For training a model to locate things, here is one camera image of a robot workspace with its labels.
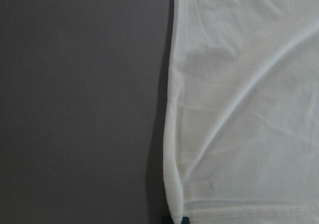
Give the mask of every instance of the white fabric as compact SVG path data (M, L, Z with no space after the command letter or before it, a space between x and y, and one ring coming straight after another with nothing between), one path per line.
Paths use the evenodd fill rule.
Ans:
M175 0L174 223L319 224L319 0Z

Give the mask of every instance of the gray wall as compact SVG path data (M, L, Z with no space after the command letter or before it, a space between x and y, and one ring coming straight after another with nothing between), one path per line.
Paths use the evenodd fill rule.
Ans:
M0 0L1 224L168 214L173 0Z

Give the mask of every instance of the white garment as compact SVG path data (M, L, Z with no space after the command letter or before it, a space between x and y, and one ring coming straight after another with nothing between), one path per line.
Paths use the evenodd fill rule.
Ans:
M319 0L175 0L175 224L319 224Z

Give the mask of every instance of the black object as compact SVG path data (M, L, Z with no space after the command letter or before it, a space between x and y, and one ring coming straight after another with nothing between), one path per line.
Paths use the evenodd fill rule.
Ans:
M162 224L174 224L171 216L164 216L161 218ZM190 224L190 220L188 217L183 217L183 220L181 221L181 224Z

